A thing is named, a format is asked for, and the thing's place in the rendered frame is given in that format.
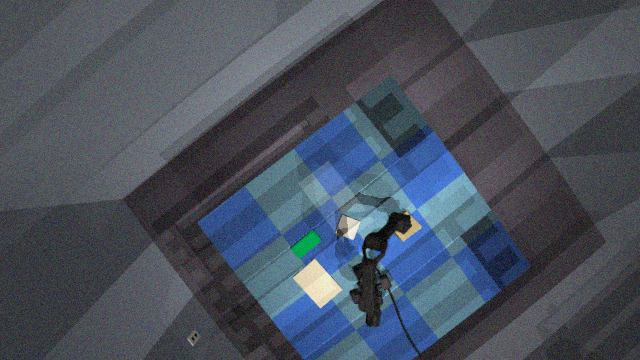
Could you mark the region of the green rectangular block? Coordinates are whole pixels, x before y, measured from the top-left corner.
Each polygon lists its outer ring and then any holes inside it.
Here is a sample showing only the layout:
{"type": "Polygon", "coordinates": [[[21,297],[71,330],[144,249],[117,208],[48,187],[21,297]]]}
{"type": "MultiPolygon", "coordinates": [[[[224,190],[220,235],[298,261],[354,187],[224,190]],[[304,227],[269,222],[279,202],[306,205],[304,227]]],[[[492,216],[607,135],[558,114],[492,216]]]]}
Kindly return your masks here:
{"type": "Polygon", "coordinates": [[[311,249],[313,249],[321,241],[322,239],[312,229],[307,235],[305,235],[290,249],[298,258],[302,258],[305,254],[307,254],[311,249]]]}

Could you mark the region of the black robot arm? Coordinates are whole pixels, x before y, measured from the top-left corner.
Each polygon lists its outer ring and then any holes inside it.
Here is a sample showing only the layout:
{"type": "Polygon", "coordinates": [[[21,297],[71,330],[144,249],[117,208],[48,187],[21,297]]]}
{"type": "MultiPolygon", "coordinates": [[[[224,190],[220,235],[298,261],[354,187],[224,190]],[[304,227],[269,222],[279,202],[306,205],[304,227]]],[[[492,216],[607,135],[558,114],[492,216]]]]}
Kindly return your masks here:
{"type": "Polygon", "coordinates": [[[381,309],[383,305],[382,291],[375,290],[375,269],[377,263],[384,257],[387,248],[387,240],[395,233],[404,234],[411,228],[409,215],[393,213],[389,216],[389,223],[379,232],[370,233],[365,237],[362,252],[363,276],[358,280],[358,288],[362,289],[362,295],[358,301],[359,311],[366,312],[366,324],[369,327],[379,326],[381,309]],[[374,249],[380,253],[371,259],[367,257],[366,250],[374,249]]]}

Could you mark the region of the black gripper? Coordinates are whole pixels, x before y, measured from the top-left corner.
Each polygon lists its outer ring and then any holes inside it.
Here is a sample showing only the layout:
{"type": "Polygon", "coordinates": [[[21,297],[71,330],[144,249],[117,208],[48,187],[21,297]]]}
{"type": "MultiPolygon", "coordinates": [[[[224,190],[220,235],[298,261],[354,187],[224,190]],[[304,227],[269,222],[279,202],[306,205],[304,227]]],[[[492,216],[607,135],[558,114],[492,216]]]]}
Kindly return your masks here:
{"type": "MultiPolygon", "coordinates": [[[[380,276],[378,279],[380,281],[380,284],[377,284],[376,281],[375,281],[375,284],[376,284],[375,290],[377,290],[377,291],[380,290],[382,288],[382,286],[383,286],[384,290],[387,290],[387,289],[392,287],[392,284],[391,284],[390,280],[388,279],[387,275],[384,274],[384,275],[380,276]]],[[[353,290],[350,291],[350,295],[351,295],[351,297],[353,299],[352,300],[353,303],[354,304],[358,304],[359,298],[362,295],[362,289],[358,290],[358,291],[357,291],[357,289],[353,289],[353,290]]]]}

